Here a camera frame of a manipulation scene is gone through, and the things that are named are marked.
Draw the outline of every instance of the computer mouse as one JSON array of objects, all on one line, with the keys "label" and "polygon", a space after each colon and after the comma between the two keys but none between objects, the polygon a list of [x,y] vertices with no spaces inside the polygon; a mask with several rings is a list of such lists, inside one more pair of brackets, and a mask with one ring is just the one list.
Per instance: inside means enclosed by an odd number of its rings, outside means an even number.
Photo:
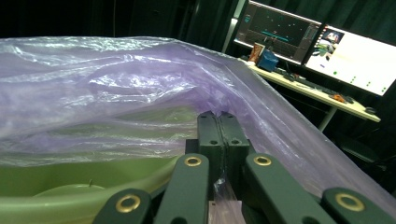
[{"label": "computer mouse", "polygon": [[366,107],[366,109],[364,110],[367,114],[375,114],[376,110],[370,106]]}]

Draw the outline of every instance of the metal ring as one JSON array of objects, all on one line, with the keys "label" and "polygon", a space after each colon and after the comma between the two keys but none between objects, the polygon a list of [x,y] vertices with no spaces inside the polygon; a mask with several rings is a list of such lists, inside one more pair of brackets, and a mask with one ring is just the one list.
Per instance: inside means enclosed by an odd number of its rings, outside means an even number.
[{"label": "metal ring", "polygon": [[266,158],[264,156],[259,156],[259,157],[254,158],[254,162],[256,162],[256,164],[261,165],[261,166],[267,166],[272,163],[269,158]]},{"label": "metal ring", "polygon": [[[343,199],[345,198],[352,200],[355,204],[349,204],[344,202]],[[341,206],[345,207],[348,210],[354,212],[361,212],[364,210],[363,202],[353,195],[346,193],[337,193],[335,195],[335,200],[338,202],[338,204],[340,204]]]},{"label": "metal ring", "polygon": [[200,165],[202,161],[198,157],[188,157],[186,160],[184,160],[184,163],[188,166],[197,166]]},{"label": "metal ring", "polygon": [[[134,203],[132,203],[131,205],[128,205],[128,206],[122,205],[122,203],[126,200],[133,200]],[[134,211],[139,205],[140,205],[139,197],[137,197],[134,194],[127,194],[119,199],[119,201],[116,204],[116,209],[120,213],[129,213],[129,212]]]}]

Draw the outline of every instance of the blue object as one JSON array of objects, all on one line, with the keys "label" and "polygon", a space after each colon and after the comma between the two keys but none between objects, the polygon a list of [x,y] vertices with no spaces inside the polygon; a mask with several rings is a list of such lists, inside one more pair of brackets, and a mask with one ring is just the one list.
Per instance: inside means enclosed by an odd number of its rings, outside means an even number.
[{"label": "blue object", "polygon": [[260,59],[258,66],[269,72],[273,72],[277,65],[277,62],[278,59],[275,54],[272,51],[265,49],[262,53],[262,58]]}]

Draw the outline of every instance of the screw hole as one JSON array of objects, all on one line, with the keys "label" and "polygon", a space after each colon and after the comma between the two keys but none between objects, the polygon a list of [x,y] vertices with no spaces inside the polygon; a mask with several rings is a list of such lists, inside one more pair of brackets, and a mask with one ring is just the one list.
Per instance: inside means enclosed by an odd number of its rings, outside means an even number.
[{"label": "screw hole", "polygon": [[188,157],[186,160],[184,160],[184,163],[188,166],[197,166],[201,164],[201,159],[198,157]]},{"label": "screw hole", "polygon": [[120,213],[134,211],[140,205],[140,198],[133,194],[127,194],[117,201],[116,209]]},{"label": "screw hole", "polygon": [[261,165],[261,166],[267,166],[271,164],[271,160],[264,157],[264,156],[259,156],[254,158],[254,162],[256,162],[256,164]]},{"label": "screw hole", "polygon": [[361,200],[347,193],[336,194],[335,200],[344,208],[354,212],[361,212],[365,209],[364,203]]}]

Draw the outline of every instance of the plastic wrap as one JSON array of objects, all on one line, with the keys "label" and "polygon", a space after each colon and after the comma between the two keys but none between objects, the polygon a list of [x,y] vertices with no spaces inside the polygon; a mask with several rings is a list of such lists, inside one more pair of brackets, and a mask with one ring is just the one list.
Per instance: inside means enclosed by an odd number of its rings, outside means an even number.
[{"label": "plastic wrap", "polygon": [[164,38],[11,38],[0,74],[1,165],[182,154],[196,115],[227,111],[311,193],[354,189],[396,216],[387,192],[234,58]]},{"label": "plastic wrap", "polygon": [[214,183],[213,188],[215,209],[213,209],[209,223],[245,224],[246,221],[242,215],[242,202],[236,199],[225,173]]}]

